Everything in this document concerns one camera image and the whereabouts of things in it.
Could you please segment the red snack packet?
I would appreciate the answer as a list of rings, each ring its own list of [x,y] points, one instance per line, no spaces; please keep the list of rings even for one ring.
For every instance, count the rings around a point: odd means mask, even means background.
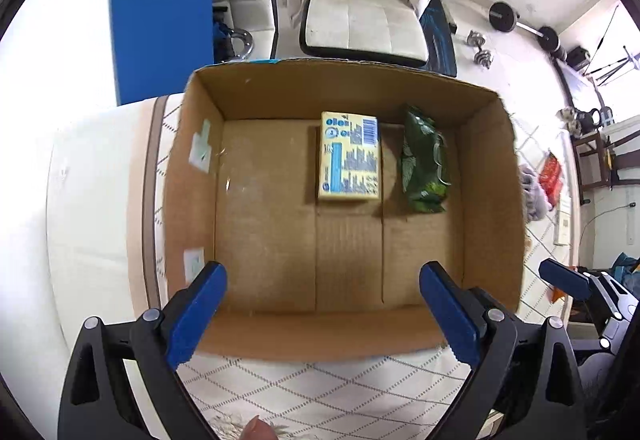
[[[544,159],[544,164],[542,164],[538,181],[552,208],[556,208],[560,200],[563,187],[562,177],[563,172],[560,161],[553,153],[549,153]]]

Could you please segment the floor barbell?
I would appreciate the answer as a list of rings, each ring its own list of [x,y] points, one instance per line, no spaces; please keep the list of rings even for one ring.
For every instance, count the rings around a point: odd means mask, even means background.
[[[537,37],[538,45],[545,52],[557,52],[560,47],[559,35],[551,26],[541,26],[538,29],[521,22],[520,16],[513,7],[505,2],[495,2],[489,7],[488,21],[497,31],[510,33],[515,29],[522,29]]]

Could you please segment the green wet wipes pack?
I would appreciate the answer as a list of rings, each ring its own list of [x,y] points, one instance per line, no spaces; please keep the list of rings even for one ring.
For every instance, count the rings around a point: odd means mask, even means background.
[[[451,186],[446,140],[416,107],[406,110],[399,167],[410,207],[419,213],[442,213]]]

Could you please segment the pile of colourful clothes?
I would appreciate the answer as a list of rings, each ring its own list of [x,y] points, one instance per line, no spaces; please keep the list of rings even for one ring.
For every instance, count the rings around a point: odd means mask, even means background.
[[[627,277],[629,277],[629,275],[632,275],[638,267],[638,258],[628,256],[625,253],[620,253],[611,268],[611,275],[616,281],[623,282]]]

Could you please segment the blue board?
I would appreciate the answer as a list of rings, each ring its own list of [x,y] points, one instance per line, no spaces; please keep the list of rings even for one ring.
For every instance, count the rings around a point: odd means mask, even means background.
[[[213,0],[110,0],[117,103],[181,93],[214,62]]]

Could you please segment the chrome dumbbell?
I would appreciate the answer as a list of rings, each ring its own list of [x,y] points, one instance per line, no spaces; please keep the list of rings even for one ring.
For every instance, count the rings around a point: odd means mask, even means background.
[[[491,51],[486,48],[485,36],[480,32],[471,30],[465,38],[465,44],[475,49],[473,57],[474,63],[488,70],[491,67],[492,61],[494,61],[494,56],[492,56]]]

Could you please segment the black blue exercise mat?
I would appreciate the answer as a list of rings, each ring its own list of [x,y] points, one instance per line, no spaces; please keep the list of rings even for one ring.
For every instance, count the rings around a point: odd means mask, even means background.
[[[451,30],[441,0],[431,0],[420,17],[424,40],[427,47],[427,61],[423,70],[457,76],[457,61]]]

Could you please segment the white silver cigarette carton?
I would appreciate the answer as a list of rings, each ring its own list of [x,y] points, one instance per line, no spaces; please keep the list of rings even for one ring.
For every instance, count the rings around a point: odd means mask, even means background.
[[[554,244],[556,246],[570,245],[572,238],[572,219],[570,213],[559,211],[555,216]]]

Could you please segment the dark wooden chair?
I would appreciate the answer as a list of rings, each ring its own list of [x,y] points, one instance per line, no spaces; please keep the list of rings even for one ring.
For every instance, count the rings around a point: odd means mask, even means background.
[[[639,176],[623,178],[639,169],[639,149],[623,151],[625,145],[639,145],[639,130],[613,139],[599,128],[579,138],[570,138],[576,165],[577,186],[581,197],[586,192],[616,187],[638,187]]]

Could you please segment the grey plush toy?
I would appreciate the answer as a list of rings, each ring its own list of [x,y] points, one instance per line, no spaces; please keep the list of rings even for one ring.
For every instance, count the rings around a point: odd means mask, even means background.
[[[523,191],[523,211],[526,223],[541,221],[551,211],[547,194],[542,189],[538,175],[528,166],[521,164],[520,182]]]

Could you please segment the yellow blue tissue pack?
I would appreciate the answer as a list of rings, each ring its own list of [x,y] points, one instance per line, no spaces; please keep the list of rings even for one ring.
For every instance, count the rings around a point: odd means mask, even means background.
[[[318,180],[320,200],[380,197],[380,139],[374,116],[322,113]]]

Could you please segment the white padded chair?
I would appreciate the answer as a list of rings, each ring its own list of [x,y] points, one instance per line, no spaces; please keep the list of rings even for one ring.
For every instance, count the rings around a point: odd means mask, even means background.
[[[306,0],[299,43],[309,56],[404,67],[423,67],[428,56],[410,0]]]

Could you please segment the open cardboard box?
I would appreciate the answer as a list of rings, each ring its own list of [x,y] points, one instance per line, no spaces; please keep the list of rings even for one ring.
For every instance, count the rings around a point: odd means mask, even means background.
[[[408,107],[446,141],[440,214],[414,211],[399,156]],[[323,112],[380,125],[373,201],[322,201]],[[506,309],[521,298],[525,223],[514,131],[489,89],[355,61],[239,62],[193,72],[168,155],[163,199],[168,289],[186,257],[221,263],[228,289],[198,351],[279,362],[343,361],[437,346],[419,292],[436,260]]]

